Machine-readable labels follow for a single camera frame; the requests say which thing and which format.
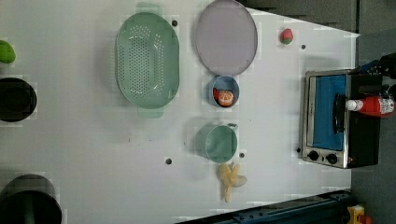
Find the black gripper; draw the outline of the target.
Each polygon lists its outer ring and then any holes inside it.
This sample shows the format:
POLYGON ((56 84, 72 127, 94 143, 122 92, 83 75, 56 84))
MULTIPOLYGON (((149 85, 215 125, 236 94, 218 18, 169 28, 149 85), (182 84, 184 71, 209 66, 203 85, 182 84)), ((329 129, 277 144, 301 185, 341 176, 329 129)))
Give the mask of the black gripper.
MULTIPOLYGON (((395 79, 396 73, 396 53, 382 56, 379 60, 371 61, 359 67, 359 71, 363 75, 372 77, 388 77, 395 79)), ((382 97, 395 96, 395 83, 381 84, 375 86, 364 86, 360 89, 361 93, 368 95, 378 95, 382 97)))

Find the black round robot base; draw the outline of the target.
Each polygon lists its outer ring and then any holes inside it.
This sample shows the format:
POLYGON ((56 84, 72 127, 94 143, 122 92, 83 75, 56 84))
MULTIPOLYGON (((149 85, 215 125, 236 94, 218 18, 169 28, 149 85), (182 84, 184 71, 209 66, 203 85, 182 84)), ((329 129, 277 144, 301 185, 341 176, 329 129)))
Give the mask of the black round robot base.
POLYGON ((37 96, 34 88, 16 77, 0 79, 0 119, 17 122, 30 117, 36 108, 37 96))

